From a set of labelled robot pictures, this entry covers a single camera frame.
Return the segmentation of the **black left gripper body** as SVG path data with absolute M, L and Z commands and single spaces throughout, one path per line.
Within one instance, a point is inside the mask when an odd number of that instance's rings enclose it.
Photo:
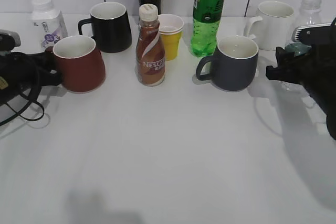
M 12 52 L 1 56 L 1 105 L 30 89 L 29 102 L 35 102 L 39 96 L 40 73 L 32 55 Z

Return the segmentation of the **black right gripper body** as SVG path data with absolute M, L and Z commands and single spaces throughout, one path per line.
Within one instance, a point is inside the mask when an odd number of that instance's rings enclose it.
M 335 116 L 335 20 L 331 23 L 331 43 L 315 46 L 312 67 L 314 81 L 304 85 L 305 90 L 326 114 L 327 118 Z

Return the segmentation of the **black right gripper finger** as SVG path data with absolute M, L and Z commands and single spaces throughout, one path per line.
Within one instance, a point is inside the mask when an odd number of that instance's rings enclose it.
M 312 67 L 315 46 L 305 54 L 295 56 L 294 52 L 287 52 L 282 47 L 276 47 L 277 67 L 267 66 L 268 80 L 277 80 L 299 85 L 312 85 L 314 70 Z
M 331 43 L 331 30 L 330 23 L 299 26 L 294 29 L 291 39 L 304 45 L 327 45 Z

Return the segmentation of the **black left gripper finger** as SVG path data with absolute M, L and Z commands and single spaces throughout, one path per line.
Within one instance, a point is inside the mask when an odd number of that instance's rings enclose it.
M 48 47 L 45 51 L 31 54 L 39 72 L 39 83 L 42 87 L 58 86 L 62 83 L 62 75 L 58 72 L 56 61 L 52 52 L 53 47 Z

